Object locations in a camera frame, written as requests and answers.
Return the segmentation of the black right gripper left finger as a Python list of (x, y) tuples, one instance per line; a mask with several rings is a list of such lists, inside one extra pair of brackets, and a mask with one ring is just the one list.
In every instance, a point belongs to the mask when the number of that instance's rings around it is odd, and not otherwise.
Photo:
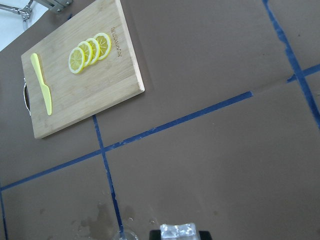
[(161, 240), (161, 231), (160, 230), (151, 230), (149, 232), (149, 240)]

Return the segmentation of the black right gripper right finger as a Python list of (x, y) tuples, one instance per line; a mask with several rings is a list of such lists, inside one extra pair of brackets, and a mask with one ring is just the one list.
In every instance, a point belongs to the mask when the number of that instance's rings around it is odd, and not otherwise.
[(211, 233), (207, 230), (199, 230), (197, 236), (199, 240), (213, 240)]

